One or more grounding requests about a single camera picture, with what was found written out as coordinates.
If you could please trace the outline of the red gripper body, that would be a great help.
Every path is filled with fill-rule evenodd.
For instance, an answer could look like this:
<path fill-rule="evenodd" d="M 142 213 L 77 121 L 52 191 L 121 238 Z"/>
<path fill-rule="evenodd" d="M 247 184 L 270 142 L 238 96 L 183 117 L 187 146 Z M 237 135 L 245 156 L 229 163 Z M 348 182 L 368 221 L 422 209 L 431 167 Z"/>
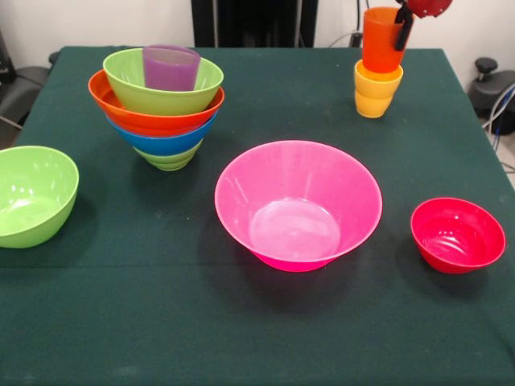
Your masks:
<path fill-rule="evenodd" d="M 452 4 L 452 0 L 406 0 L 407 8 L 419 18 L 439 17 Z"/>

